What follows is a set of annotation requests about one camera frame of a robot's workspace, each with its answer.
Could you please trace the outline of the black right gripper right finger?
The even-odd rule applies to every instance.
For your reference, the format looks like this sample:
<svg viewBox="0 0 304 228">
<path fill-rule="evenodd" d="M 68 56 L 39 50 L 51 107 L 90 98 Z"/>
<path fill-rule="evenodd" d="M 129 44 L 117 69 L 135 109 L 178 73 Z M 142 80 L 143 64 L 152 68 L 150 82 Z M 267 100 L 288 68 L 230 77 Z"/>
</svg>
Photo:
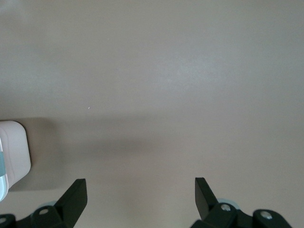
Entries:
<svg viewBox="0 0 304 228">
<path fill-rule="evenodd" d="M 228 202 L 219 202 L 205 178 L 195 179 L 195 203 L 200 219 L 193 228 L 290 228 L 279 213 L 257 209 L 250 216 Z"/>
</svg>

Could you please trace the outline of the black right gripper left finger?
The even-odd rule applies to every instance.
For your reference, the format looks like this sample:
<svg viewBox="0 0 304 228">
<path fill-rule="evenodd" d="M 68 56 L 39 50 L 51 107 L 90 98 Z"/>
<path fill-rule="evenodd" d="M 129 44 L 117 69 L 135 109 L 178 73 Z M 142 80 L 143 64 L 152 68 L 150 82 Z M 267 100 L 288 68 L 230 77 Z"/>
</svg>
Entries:
<svg viewBox="0 0 304 228">
<path fill-rule="evenodd" d="M 13 214 L 1 214 L 2 228 L 73 228 L 87 205 L 85 179 L 77 179 L 53 206 L 43 206 L 27 217 L 16 220 Z"/>
</svg>

